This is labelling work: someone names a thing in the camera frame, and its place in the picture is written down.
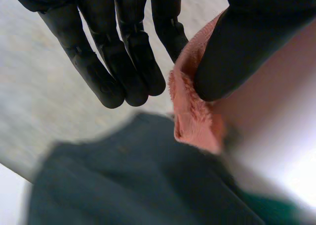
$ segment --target white surface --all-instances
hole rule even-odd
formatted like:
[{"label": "white surface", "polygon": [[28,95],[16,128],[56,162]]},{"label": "white surface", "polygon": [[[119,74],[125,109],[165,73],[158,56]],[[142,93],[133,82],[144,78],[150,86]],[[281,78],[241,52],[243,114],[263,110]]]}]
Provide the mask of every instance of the white surface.
[{"label": "white surface", "polygon": [[316,217],[316,20],[217,111],[243,136],[229,152],[239,184]]},{"label": "white surface", "polygon": [[[182,0],[179,20],[188,38],[227,6],[227,0]],[[144,25],[167,79],[173,64],[155,33],[149,0]],[[84,30],[93,43],[85,22]],[[150,97],[139,109],[170,113],[168,91]],[[52,141],[94,138],[119,126],[135,110],[126,103],[106,109],[37,13],[17,0],[0,0],[1,163],[31,180]]]},{"label": "white surface", "polygon": [[31,184],[0,164],[0,225],[23,225]]}]

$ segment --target pink cloth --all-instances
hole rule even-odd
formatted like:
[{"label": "pink cloth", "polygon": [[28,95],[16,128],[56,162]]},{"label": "pink cloth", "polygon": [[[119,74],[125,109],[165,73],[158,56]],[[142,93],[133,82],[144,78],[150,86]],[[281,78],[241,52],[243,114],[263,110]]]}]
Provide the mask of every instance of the pink cloth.
[{"label": "pink cloth", "polygon": [[213,114],[211,103],[199,98],[193,87],[193,79],[219,16],[189,41],[169,77],[176,140],[213,154],[221,152],[226,133],[224,123],[220,115]]}]

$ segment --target dark green cloth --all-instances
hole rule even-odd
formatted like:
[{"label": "dark green cloth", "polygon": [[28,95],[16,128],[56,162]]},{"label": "dark green cloth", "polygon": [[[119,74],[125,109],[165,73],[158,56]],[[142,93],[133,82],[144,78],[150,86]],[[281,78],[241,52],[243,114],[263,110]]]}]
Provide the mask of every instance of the dark green cloth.
[{"label": "dark green cloth", "polygon": [[217,158],[139,114],[113,135],[60,143],[34,180],[30,225],[259,225]]}]

